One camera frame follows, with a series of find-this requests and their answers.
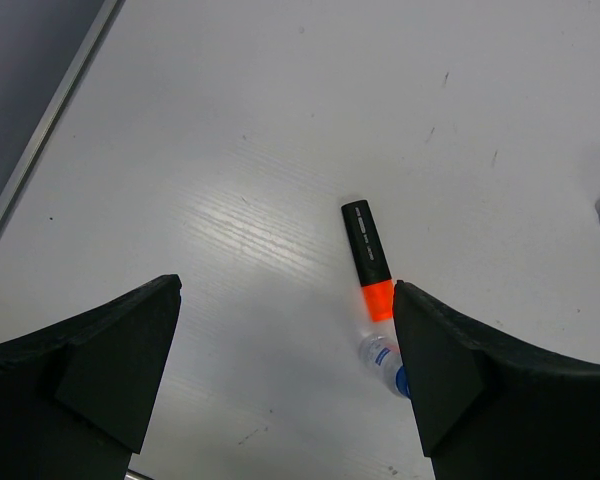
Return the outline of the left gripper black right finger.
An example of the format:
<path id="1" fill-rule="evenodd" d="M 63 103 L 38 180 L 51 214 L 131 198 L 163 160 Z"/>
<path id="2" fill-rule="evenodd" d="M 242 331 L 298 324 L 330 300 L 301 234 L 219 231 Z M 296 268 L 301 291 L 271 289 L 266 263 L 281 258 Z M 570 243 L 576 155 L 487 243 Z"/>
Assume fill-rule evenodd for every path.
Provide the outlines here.
<path id="1" fill-rule="evenodd" d="M 534 346 L 398 282 L 393 315 L 438 479 L 600 479 L 600 365 Z"/>

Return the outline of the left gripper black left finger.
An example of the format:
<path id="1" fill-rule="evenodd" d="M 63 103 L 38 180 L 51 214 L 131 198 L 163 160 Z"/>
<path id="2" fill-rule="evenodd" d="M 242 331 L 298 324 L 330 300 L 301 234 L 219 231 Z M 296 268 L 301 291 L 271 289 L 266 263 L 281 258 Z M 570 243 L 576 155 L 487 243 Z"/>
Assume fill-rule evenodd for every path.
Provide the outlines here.
<path id="1" fill-rule="evenodd" d="M 0 479 L 122 479 L 142 449 L 181 306 L 159 276 L 0 343 Z"/>

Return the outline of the orange cap black highlighter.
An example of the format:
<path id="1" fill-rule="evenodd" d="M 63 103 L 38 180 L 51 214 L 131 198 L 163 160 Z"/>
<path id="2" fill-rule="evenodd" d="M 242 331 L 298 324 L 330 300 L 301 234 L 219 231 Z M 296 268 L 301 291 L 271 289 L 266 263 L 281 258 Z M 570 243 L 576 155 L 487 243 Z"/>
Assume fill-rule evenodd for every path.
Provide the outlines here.
<path id="1" fill-rule="evenodd" d="M 393 317 L 393 278 L 367 200 L 341 207 L 363 298 L 373 323 Z"/>

